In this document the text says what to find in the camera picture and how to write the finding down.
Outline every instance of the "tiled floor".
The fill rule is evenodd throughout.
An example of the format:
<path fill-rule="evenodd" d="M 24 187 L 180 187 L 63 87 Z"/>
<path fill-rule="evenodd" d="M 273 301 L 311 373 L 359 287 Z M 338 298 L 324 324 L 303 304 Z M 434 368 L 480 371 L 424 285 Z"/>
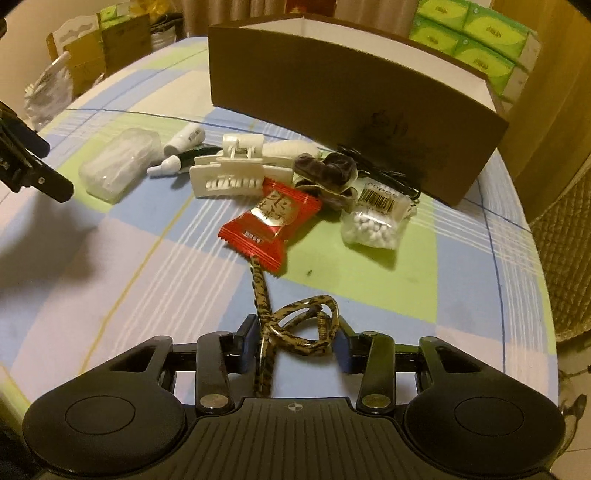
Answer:
<path fill-rule="evenodd" d="M 560 345 L 558 367 L 564 372 L 576 372 L 591 365 L 591 335 Z M 591 478 L 591 374 L 583 374 L 570 380 L 567 386 L 571 398 L 579 394 L 589 397 L 585 414 L 579 422 L 577 434 L 568 451 L 556 460 L 552 473 L 560 480 L 588 480 Z"/>

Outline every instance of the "barcode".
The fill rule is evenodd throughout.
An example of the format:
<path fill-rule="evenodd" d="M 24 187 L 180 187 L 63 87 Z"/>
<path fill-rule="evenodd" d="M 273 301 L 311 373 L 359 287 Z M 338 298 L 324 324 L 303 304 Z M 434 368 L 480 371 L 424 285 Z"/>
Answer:
<path fill-rule="evenodd" d="M 375 190 L 367 188 L 361 192 L 358 203 L 367 205 L 368 207 L 373 207 L 382 213 L 391 213 L 392 209 L 394 208 L 394 199 L 380 192 L 376 192 Z"/>

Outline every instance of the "stack of tissue boxes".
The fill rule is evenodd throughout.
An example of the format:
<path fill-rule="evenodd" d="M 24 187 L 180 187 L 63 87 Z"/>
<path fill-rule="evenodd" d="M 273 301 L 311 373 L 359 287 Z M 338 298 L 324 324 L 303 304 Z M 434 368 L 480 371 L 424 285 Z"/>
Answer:
<path fill-rule="evenodd" d="M 528 27 L 465 0 L 420 0 L 410 39 L 486 74 L 506 110 L 519 98 L 541 47 Z"/>

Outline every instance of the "plaid tablecloth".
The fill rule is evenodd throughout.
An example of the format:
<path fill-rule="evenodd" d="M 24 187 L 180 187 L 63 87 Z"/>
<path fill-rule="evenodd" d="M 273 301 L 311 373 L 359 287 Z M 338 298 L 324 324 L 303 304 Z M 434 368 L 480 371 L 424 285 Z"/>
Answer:
<path fill-rule="evenodd" d="M 207 42 L 184 40 L 106 79 L 44 131 L 47 161 L 72 179 L 59 205 L 34 189 L 0 190 L 0 394 L 17 419 L 55 386 L 154 335 L 194 342 L 236 330 L 254 311 L 247 262 L 217 238 L 248 205 L 195 199 L 188 176 L 144 179 L 121 203 L 88 196 L 79 165 L 129 127 L 163 143 L 187 121 L 206 141 L 224 132 L 301 138 L 214 108 Z M 342 244 L 335 219 L 316 219 L 268 276 L 273 308 L 329 293 L 357 330 L 398 343 L 435 335 L 558 396 L 553 324 L 537 252 L 511 179 L 495 153 L 456 209 L 424 195 L 395 255 Z M 399 401 L 414 395 L 402 377 Z M 356 396 L 359 383 L 328 358 L 282 355 L 275 396 Z M 193 401 L 193 376 L 177 396 Z"/>

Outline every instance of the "red object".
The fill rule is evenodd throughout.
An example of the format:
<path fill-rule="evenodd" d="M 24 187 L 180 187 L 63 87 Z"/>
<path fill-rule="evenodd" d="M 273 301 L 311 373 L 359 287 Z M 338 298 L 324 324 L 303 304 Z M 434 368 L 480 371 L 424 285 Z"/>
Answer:
<path fill-rule="evenodd" d="M 336 0 L 287 0 L 285 12 L 288 14 L 309 13 L 332 17 L 335 14 Z"/>
<path fill-rule="evenodd" d="M 265 197 L 257 206 L 226 223 L 218 237 L 247 258 L 257 257 L 264 268 L 276 273 L 285 259 L 285 242 L 320 210 L 322 202 L 268 178 L 262 191 Z"/>

